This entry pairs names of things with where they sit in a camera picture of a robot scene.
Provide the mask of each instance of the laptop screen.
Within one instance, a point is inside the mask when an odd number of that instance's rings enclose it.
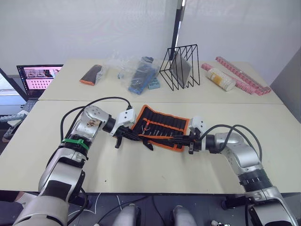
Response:
[[[39,98],[63,65],[18,65],[17,69],[28,98]]]

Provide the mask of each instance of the black wire basket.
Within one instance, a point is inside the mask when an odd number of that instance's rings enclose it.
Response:
[[[168,48],[159,73],[172,91],[200,85],[198,45]]]

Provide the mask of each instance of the gray floor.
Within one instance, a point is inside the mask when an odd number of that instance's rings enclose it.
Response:
[[[144,197],[144,195],[118,195],[120,202],[127,202]],[[73,223],[72,226],[93,226],[109,210],[118,206],[117,196],[114,194],[93,194],[89,195],[89,200],[93,202],[92,207],[84,211]],[[170,212],[176,205],[182,205],[187,208],[194,216],[198,226],[210,226],[212,219],[223,223],[229,223],[232,226],[245,225],[244,207],[238,207],[234,210],[223,210],[220,207],[221,201],[225,197],[219,195],[155,195],[155,203],[163,216],[167,226],[170,225]],[[294,211],[296,217],[300,218],[301,213],[301,195],[294,194],[285,197],[290,208]],[[162,220],[155,211],[151,197],[140,201],[137,205],[141,208],[142,226],[163,226]],[[69,215],[79,209],[78,206],[71,205]],[[22,206],[19,203],[0,202],[0,226],[12,223]],[[110,215],[101,221],[102,226],[112,225],[120,208],[116,208]]]

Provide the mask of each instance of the green cable tie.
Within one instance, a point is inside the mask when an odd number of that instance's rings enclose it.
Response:
[[[81,145],[83,148],[85,148],[87,151],[89,150],[89,147],[84,143],[83,139],[79,140],[73,140],[73,139],[64,139],[62,142],[67,142],[67,143],[73,143],[73,144],[78,144]]]

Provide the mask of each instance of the blue tool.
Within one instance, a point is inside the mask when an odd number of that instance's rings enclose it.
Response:
[[[156,76],[156,69],[152,67],[152,57],[144,56],[139,62],[138,69],[132,77],[130,87],[128,90],[132,93],[140,95],[143,89],[150,83]]]
[[[154,78],[154,80],[148,85],[149,89],[157,89],[160,88],[160,82],[157,78]]]

